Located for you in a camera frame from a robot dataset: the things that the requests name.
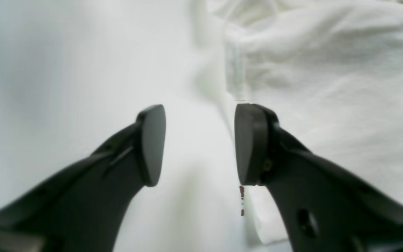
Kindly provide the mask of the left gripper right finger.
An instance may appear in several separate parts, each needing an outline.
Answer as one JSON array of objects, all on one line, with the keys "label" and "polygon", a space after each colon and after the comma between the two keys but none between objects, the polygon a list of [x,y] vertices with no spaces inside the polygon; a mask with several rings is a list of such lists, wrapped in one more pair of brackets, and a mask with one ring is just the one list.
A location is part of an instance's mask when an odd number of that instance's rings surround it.
[{"label": "left gripper right finger", "polygon": [[235,109],[237,172],[265,186],[294,252],[403,252],[403,206],[312,153],[256,104]]}]

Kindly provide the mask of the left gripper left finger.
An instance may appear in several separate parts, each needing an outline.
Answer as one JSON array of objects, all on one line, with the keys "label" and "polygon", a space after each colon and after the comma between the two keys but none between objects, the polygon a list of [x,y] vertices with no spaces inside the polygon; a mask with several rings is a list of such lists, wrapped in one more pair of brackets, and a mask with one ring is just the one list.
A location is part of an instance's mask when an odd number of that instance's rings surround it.
[{"label": "left gripper left finger", "polygon": [[158,184],[163,105],[0,209],[0,252],[112,252],[131,200]]}]

